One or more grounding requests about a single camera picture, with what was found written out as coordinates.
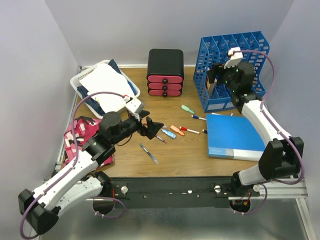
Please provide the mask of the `blue correction tape dispenser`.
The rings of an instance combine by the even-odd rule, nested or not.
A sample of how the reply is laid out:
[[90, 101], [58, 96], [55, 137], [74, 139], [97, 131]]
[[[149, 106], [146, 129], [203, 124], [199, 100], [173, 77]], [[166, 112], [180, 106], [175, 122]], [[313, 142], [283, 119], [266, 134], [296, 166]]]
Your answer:
[[167, 130], [167, 129], [165, 129], [165, 128], [162, 128], [161, 131], [162, 131], [165, 135], [167, 135], [168, 137], [170, 137], [171, 139], [175, 139], [175, 138], [177, 137], [175, 133], [173, 133], [173, 132], [171, 132], [171, 131], [169, 131], [169, 130]]

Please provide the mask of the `green correction tape dispenser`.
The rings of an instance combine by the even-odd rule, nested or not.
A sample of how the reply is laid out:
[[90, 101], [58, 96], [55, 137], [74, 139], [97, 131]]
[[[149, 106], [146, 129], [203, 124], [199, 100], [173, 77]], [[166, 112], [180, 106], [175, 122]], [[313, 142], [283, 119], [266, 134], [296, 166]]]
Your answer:
[[181, 105], [181, 109], [186, 111], [186, 112], [188, 112], [188, 113], [190, 113], [190, 114], [192, 114], [192, 115], [195, 114], [195, 112], [190, 107], [188, 107], [186, 105]]

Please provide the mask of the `blue file folder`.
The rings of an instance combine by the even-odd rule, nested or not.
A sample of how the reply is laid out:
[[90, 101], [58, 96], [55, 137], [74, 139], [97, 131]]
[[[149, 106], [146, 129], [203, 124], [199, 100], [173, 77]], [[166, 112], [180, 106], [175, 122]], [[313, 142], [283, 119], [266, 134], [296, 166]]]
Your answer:
[[250, 121], [243, 116], [207, 114], [209, 157], [257, 162], [265, 145]]

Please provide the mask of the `orange cover paperback book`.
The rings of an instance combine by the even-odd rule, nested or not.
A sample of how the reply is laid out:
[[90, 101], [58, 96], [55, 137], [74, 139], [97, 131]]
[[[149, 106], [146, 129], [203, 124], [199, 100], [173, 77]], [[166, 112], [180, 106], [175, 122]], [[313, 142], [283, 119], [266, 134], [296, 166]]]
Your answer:
[[213, 97], [214, 89], [216, 87], [217, 82], [218, 81], [216, 78], [212, 78], [209, 76], [206, 77], [205, 86], [206, 86], [208, 97], [210, 99]]

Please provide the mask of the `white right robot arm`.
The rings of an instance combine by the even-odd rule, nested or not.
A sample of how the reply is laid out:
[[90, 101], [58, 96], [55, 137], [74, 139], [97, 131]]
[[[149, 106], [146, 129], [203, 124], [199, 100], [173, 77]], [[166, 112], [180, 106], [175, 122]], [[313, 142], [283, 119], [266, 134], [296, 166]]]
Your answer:
[[252, 90], [255, 77], [253, 64], [240, 61], [214, 63], [207, 71], [210, 82], [217, 80], [231, 90], [232, 104], [241, 117], [208, 114], [208, 154], [231, 157], [236, 150], [247, 149], [244, 160], [257, 160], [257, 165], [235, 172], [229, 190], [241, 196], [255, 184], [268, 181], [283, 182], [283, 178], [299, 175], [297, 180], [285, 181], [295, 185], [302, 181], [305, 168], [302, 163], [304, 142], [285, 131], [264, 106], [264, 98]]

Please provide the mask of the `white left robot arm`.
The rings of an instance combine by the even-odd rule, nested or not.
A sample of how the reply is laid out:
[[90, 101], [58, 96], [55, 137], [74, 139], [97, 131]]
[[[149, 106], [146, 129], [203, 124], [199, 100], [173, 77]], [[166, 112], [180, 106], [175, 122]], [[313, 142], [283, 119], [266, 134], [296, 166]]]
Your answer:
[[137, 116], [129, 114], [122, 120], [117, 112], [106, 113], [98, 124], [98, 130], [76, 156], [50, 180], [34, 190], [24, 189], [18, 195], [19, 211], [24, 222], [34, 229], [37, 236], [48, 232], [59, 217], [81, 200], [91, 197], [107, 197], [111, 191], [111, 180], [103, 172], [95, 173], [82, 184], [83, 177], [96, 170], [115, 152], [115, 145], [134, 133], [153, 139], [163, 127], [154, 122], [143, 110]]

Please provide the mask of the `pink gel pen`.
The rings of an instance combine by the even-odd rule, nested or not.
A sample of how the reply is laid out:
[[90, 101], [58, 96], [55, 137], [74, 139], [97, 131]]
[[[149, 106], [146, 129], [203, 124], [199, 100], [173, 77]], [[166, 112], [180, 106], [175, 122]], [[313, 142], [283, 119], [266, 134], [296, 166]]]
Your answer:
[[155, 136], [158, 140], [162, 141], [163, 143], [167, 144], [168, 142], [166, 140], [164, 140], [162, 137], [156, 135]]

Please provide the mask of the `blue magazine file rack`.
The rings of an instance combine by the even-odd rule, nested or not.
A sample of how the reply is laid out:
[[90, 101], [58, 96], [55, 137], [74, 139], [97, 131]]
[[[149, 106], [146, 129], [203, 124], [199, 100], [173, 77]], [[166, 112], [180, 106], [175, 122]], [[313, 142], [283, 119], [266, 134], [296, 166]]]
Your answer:
[[202, 109], [205, 113], [230, 110], [234, 108], [231, 95], [233, 91], [225, 80], [218, 80], [215, 86], [209, 87], [208, 71], [221, 67], [234, 56], [234, 51], [241, 51], [239, 63], [244, 62], [253, 67], [254, 77], [251, 91], [259, 97], [266, 93], [260, 81], [260, 73], [266, 61], [265, 55], [270, 51], [270, 45], [261, 31], [205, 36], [201, 38], [193, 81], [196, 87]]

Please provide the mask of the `orange correction tape dispenser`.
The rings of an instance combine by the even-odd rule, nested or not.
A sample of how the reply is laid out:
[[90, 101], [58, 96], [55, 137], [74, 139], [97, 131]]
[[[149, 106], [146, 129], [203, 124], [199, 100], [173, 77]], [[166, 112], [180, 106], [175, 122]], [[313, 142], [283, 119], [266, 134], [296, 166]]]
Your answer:
[[170, 129], [181, 136], [185, 136], [185, 133], [175, 125], [171, 125]]

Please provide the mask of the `red capped whiteboard marker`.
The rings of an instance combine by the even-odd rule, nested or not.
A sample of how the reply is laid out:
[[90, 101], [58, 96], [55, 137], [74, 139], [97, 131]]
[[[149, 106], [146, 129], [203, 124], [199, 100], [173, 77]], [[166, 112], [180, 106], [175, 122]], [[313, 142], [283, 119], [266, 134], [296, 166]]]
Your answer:
[[186, 127], [183, 127], [183, 126], [180, 126], [179, 129], [182, 130], [182, 131], [187, 131], [187, 132], [194, 133], [194, 134], [197, 134], [197, 135], [200, 134], [199, 131], [192, 130], [192, 129], [189, 129], [189, 128], [186, 128]]

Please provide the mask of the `blue gel pen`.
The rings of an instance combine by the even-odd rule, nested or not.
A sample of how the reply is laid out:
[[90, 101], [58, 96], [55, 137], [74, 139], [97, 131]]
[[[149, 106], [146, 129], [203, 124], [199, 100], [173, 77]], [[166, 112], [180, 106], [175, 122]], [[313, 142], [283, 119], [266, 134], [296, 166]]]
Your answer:
[[158, 165], [159, 162], [157, 161], [157, 159], [146, 149], [146, 147], [140, 143], [139, 146], [143, 149], [143, 151], [152, 159], [152, 161]]

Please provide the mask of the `blue capped whiteboard marker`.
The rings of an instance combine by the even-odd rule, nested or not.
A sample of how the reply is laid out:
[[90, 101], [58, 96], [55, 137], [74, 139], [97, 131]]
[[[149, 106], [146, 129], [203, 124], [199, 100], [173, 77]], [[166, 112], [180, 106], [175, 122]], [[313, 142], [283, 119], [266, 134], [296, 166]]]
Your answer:
[[206, 120], [207, 120], [206, 118], [204, 118], [204, 117], [199, 117], [199, 116], [197, 116], [197, 115], [191, 115], [191, 117], [192, 117], [193, 119], [198, 119], [198, 120], [203, 120], [203, 121], [206, 121]]

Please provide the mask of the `black pink drawer cabinet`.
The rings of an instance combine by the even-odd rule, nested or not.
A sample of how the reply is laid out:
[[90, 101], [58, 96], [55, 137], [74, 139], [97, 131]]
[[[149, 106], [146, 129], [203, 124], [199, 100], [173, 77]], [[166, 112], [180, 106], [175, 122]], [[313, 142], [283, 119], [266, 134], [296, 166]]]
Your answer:
[[154, 97], [179, 97], [184, 81], [184, 53], [153, 48], [148, 53], [147, 92]]

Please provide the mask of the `pink camouflage cloth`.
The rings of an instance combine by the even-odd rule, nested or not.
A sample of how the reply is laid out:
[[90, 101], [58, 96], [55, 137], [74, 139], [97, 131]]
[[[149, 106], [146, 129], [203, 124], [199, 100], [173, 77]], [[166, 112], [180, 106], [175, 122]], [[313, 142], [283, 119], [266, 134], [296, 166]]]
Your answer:
[[[101, 119], [80, 116], [73, 121], [75, 140], [79, 151], [82, 146], [96, 133]], [[63, 135], [64, 163], [63, 168], [76, 156], [75, 141], [72, 135], [72, 125], [69, 124]]]

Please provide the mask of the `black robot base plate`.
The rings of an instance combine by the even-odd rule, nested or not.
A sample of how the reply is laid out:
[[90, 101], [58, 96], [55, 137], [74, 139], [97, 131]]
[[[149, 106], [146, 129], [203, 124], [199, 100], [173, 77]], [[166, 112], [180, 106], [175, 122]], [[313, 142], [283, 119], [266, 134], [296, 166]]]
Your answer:
[[230, 176], [113, 177], [115, 196], [128, 209], [228, 208], [232, 200], [259, 197], [253, 186], [232, 188]]

